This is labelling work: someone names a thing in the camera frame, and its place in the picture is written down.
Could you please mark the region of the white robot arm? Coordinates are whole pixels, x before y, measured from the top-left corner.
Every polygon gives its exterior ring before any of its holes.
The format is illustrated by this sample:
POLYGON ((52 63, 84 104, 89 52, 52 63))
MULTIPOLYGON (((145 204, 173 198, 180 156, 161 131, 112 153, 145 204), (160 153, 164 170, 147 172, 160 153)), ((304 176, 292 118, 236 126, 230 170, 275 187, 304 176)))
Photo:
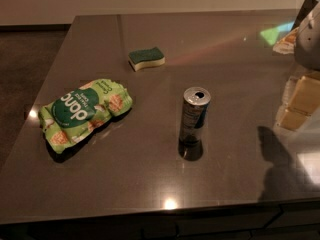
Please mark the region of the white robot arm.
POLYGON ((301 66, 320 70, 320 4, 317 4, 300 23, 294 57, 301 66))

